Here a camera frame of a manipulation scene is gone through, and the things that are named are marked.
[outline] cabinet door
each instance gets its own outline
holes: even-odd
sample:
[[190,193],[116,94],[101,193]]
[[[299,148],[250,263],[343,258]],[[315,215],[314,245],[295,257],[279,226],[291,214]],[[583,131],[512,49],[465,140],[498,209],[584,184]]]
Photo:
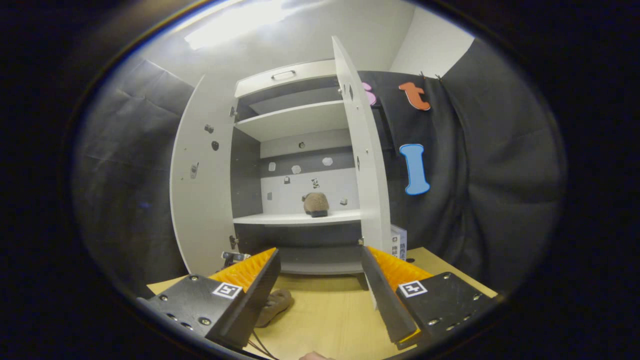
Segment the cabinet door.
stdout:
[[360,76],[337,37],[333,37],[333,53],[356,163],[362,236],[365,245],[390,254],[387,176],[376,122]]
[[182,259],[190,273],[205,276],[220,270],[222,252],[231,250],[229,236],[236,235],[230,183],[234,119],[229,116],[236,100],[229,94],[228,101],[214,105],[217,88],[203,76],[193,91],[175,137],[169,184]]

